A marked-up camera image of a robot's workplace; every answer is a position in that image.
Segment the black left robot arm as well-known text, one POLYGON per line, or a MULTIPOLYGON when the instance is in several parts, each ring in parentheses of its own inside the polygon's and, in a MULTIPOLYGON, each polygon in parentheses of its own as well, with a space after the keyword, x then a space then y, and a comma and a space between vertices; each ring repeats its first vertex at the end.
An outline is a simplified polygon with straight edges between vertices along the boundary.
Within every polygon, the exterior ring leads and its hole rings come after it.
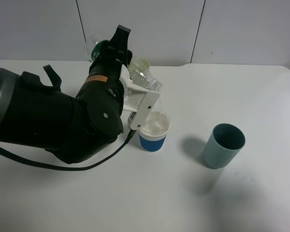
POLYGON ((61 91, 50 65, 39 76, 0 68, 0 142, 38 147, 67 164, 80 163, 114 142, 123 132, 124 87, 121 70, 132 58, 130 29, 118 26, 91 64, 76 97, 61 91))

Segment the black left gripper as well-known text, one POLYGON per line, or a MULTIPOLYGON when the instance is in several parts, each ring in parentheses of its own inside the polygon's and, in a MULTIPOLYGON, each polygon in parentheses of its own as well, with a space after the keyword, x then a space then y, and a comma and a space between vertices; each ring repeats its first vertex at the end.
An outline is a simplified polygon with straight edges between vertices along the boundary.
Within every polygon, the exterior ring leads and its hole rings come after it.
POLYGON ((89 75, 76 95, 78 98, 83 98, 90 86, 96 86, 117 100, 119 110, 123 110, 124 87, 119 78, 122 66, 128 67, 132 59, 128 50, 130 32, 129 28, 118 25, 110 41, 103 40, 94 46, 89 75))

